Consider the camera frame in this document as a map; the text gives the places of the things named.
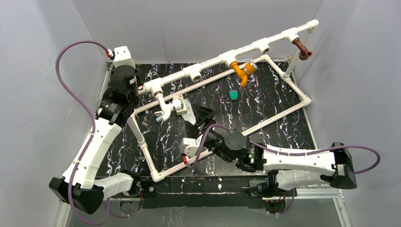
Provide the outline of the white PVC pipe frame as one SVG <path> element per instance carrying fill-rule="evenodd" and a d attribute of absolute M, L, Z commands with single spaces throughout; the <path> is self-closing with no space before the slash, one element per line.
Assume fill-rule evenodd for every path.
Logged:
<path fill-rule="evenodd" d="M 315 148 L 314 138 L 308 125 L 304 107 L 311 104 L 311 99 L 302 94 L 290 71 L 288 60 L 272 60 L 272 67 L 265 58 L 258 60 L 260 68 L 250 76 L 250 82 L 245 88 L 238 84 L 239 79 L 229 74 L 225 64 L 207 68 L 202 73 L 201 82 L 190 85 L 189 79 L 183 79 L 167 84 L 163 88 L 168 97 L 182 92 L 184 98 L 191 104 L 200 105 L 215 111 L 218 124 L 231 129 L 250 133 L 251 140 L 261 141 L 282 148 Z M 188 64 L 143 64 L 139 68 L 147 72 L 147 79 L 166 76 L 167 73 L 178 72 Z M 231 100 L 229 92 L 238 92 L 237 100 Z M 158 173 L 183 162 L 179 151 L 179 142 L 185 136 L 184 118 L 175 113 L 166 123 L 156 123 L 154 111 L 159 108 L 151 102 L 150 95 L 145 95 L 138 110 L 137 122 L 148 145 L 151 161 Z M 137 144 L 133 132 L 126 126 L 122 131 L 122 145 L 113 148 L 114 173 L 117 170 L 131 170 L 141 176 L 150 176 L 150 169 L 145 156 Z M 214 154 L 200 160 L 194 169 L 187 167 L 170 175 L 173 177 L 194 176 L 245 176 L 262 175 L 262 172 L 243 172 L 233 163 L 228 164 Z"/>

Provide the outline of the white faucet chrome knob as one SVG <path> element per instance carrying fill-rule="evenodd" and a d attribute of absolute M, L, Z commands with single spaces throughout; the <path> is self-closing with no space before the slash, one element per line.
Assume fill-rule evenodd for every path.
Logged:
<path fill-rule="evenodd" d="M 155 112 L 155 116 L 156 117 L 163 116 L 163 122 L 166 122 L 169 119 L 169 117 L 171 116 L 171 113 L 175 112 L 173 110 L 173 103 L 171 101 L 170 103 L 167 104 L 164 101 L 164 96 L 162 95 L 161 92 L 156 93 L 155 99 L 158 101 L 159 106 L 161 108 L 160 111 Z"/>

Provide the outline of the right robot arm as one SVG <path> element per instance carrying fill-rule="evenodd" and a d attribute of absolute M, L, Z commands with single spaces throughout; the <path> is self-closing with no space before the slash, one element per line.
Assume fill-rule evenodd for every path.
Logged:
<path fill-rule="evenodd" d="M 329 151 L 282 149 L 256 143 L 237 130 L 216 132 L 215 112 L 193 105 L 195 122 L 185 121 L 186 136 L 180 142 L 183 156 L 200 158 L 210 151 L 222 160 L 245 172 L 265 171 L 266 183 L 253 186 L 261 193 L 273 196 L 300 186 L 328 184 L 338 189 L 355 189 L 357 182 L 352 157 L 341 143 L 333 143 Z"/>

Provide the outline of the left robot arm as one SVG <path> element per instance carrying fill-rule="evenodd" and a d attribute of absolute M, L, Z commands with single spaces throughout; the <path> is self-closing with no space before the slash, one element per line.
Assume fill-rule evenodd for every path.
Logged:
<path fill-rule="evenodd" d="M 130 197 L 140 194 L 139 176 L 122 170 L 97 180 L 96 174 L 114 139 L 139 103 L 138 71 L 129 65 L 116 66 L 108 88 L 95 114 L 95 132 L 90 132 L 75 160 L 61 177 L 54 177 L 49 188 L 65 203 L 87 214 L 98 210 L 105 200 L 123 193 Z"/>

